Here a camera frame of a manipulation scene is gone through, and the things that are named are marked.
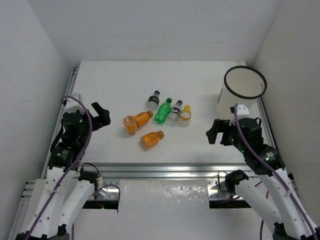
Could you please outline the yellow cap clear bottle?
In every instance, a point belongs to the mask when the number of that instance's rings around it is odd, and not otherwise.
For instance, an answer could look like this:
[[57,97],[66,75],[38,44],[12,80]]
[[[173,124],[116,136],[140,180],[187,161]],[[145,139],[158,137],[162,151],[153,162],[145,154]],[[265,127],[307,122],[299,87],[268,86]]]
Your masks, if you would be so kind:
[[190,105],[185,105],[183,108],[183,111],[180,113],[179,117],[179,126],[186,128],[190,125],[191,123],[191,106]]

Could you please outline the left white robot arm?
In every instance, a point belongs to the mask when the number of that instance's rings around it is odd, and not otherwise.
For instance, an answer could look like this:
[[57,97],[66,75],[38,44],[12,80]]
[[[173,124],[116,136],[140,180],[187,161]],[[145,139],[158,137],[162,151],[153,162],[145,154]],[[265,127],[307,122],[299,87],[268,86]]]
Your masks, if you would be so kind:
[[111,123],[110,112],[98,102],[91,104],[97,116],[70,99],[63,104],[66,109],[50,147],[44,189],[30,224],[17,240],[69,240],[77,215],[98,189],[99,174],[79,165],[92,133]]

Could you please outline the orange bottle facing camera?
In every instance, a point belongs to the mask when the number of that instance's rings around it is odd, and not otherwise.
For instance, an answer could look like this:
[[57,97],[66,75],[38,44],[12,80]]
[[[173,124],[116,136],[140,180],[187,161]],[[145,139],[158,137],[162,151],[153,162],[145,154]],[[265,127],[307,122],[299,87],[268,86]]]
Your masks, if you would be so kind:
[[123,125],[125,130],[130,134],[134,135],[137,132],[138,125],[136,118],[132,115],[128,115],[123,119]]

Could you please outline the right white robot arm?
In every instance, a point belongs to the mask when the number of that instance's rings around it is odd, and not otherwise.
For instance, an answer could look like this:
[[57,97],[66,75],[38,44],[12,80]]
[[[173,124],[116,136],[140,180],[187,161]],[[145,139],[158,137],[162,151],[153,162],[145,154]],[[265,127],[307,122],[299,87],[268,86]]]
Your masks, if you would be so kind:
[[263,220],[274,240],[318,240],[320,228],[303,208],[279,152],[264,143],[261,120],[242,118],[231,123],[215,119],[206,132],[208,142],[214,144],[219,133],[220,144],[239,150],[267,189],[266,194],[260,193],[253,180],[238,169],[218,182],[222,191],[230,197],[243,198]]

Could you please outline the orange bottle front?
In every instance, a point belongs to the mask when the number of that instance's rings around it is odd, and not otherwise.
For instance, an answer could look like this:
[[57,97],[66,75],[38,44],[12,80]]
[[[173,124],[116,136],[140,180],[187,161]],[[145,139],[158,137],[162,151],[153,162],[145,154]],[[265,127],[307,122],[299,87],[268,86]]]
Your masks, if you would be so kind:
[[154,147],[160,140],[164,138],[163,131],[150,132],[140,138],[140,145],[143,150],[148,150]]

